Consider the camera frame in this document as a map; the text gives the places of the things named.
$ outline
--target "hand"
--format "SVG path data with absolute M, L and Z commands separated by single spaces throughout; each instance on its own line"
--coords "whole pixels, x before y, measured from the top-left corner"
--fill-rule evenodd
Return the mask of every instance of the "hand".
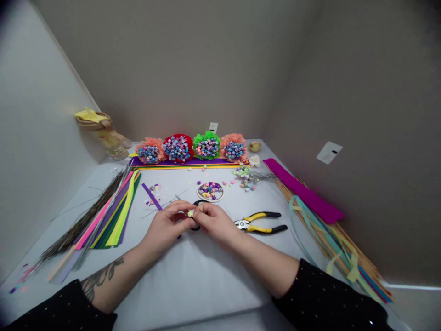
M 177 237 L 196 226 L 195 221 L 187 217 L 188 211 L 195 208 L 195 205 L 187 201 L 178 200 L 158 211 L 139 244 L 141 249 L 154 253 L 156 258 L 164 254 L 176 242 Z
M 243 232 L 217 205 L 211 203 L 200 204 L 194 211 L 193 218 L 203 228 L 204 232 L 224 249 L 230 249 L 243 236 Z

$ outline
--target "yellow-handled pliers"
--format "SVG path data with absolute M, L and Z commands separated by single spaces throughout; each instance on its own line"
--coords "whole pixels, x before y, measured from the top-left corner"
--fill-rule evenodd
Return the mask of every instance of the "yellow-handled pliers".
M 250 223 L 262 217 L 280 217 L 280 216 L 282 216 L 281 213 L 274 213 L 271 211 L 261 211 L 251 215 L 250 217 L 244 217 L 240 221 L 234 222 L 234 224 L 236 224 L 239 229 L 247 232 L 256 231 L 263 234 L 273 234 L 273 233 L 285 231 L 288 229 L 288 227 L 286 225 L 279 225 L 278 227 L 275 228 L 259 228 L 257 226 L 251 225 Z

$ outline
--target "electrical outlet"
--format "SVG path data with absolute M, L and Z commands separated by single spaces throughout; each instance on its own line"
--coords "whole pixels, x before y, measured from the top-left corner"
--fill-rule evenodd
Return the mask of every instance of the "electrical outlet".
M 218 126 L 218 124 L 219 124 L 219 123 L 213 123 L 213 122 L 211 122 L 211 123 L 210 123 L 210 131 L 213 132 L 213 133 L 216 133 L 216 132 L 217 132 L 217 126 Z
M 340 145 L 332 142 L 327 142 L 322 148 L 317 158 L 326 164 L 331 163 L 331 161 L 337 156 L 338 153 L 343 149 Z

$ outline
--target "arm tattoo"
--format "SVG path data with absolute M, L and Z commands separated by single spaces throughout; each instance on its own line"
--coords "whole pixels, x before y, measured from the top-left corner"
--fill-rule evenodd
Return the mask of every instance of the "arm tattoo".
M 117 265 L 123 264 L 124 259 L 120 257 L 113 261 L 111 264 L 108 264 L 103 269 L 98 270 L 93 275 L 87 277 L 83 281 L 81 281 L 81 286 L 83 288 L 83 292 L 86 295 L 86 298 L 92 302 L 95 297 L 94 287 L 101 286 L 106 281 L 106 277 L 109 280 L 112 279 L 113 274 L 115 273 L 115 267 Z

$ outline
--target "pink paper strip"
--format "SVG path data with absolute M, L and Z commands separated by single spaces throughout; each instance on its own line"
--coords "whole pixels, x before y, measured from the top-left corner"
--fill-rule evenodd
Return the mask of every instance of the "pink paper strip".
M 126 179 L 124 180 L 123 184 L 121 185 L 121 189 L 120 191 L 123 189 L 124 185 L 130 180 L 130 178 L 132 177 L 133 171 L 130 171 L 129 174 L 127 175 Z M 81 237 L 81 239 L 78 241 L 77 245 L 75 246 L 75 250 L 80 250 L 81 248 L 83 248 L 84 243 L 86 242 L 86 240 L 89 238 L 89 236 L 92 234 L 93 230 L 96 228 L 96 226 L 98 225 L 98 223 L 101 221 L 101 219 L 104 217 L 104 215 L 106 215 L 106 211 L 109 208 L 110 203 L 112 202 L 113 199 L 113 195 L 112 197 L 109 199 L 109 201 L 105 204 L 105 206 L 101 209 L 100 213 L 98 214 L 97 217 L 95 217 L 95 219 L 93 220 L 92 224 L 89 226 L 89 228 L 87 229 L 87 231 L 84 233 L 84 235 Z
M 133 171 L 129 172 L 129 174 L 127 175 L 126 179 L 124 180 L 123 184 L 121 185 L 121 188 L 119 189 L 119 192 L 121 192 L 121 190 L 123 189 L 124 185 L 130 180 L 130 178 L 133 175 Z
M 104 207 L 101 209 L 100 213 L 98 214 L 97 217 L 95 217 L 95 219 L 93 220 L 92 224 L 89 226 L 89 228 L 87 229 L 86 233 L 84 233 L 84 235 L 81 237 L 81 239 L 79 240 L 79 242 L 77 243 L 77 245 L 75 246 L 75 249 L 78 251 L 81 248 L 83 248 L 84 243 L 86 242 L 86 240 L 89 238 L 89 236 L 92 234 L 93 230 L 95 229 L 95 227 L 98 225 L 98 223 L 101 221 L 101 219 L 104 217 L 104 215 L 106 214 L 107 208 L 109 207 L 110 203 L 112 202 L 113 199 L 113 195 L 112 197 L 109 199 L 109 201 L 104 205 Z
M 325 200 L 300 183 L 297 179 L 290 175 L 276 160 L 264 160 L 268 168 L 274 172 L 277 177 L 291 191 L 297 194 L 303 202 L 320 216 L 326 224 L 333 224 L 342 219 L 344 214 L 334 206 L 329 205 Z

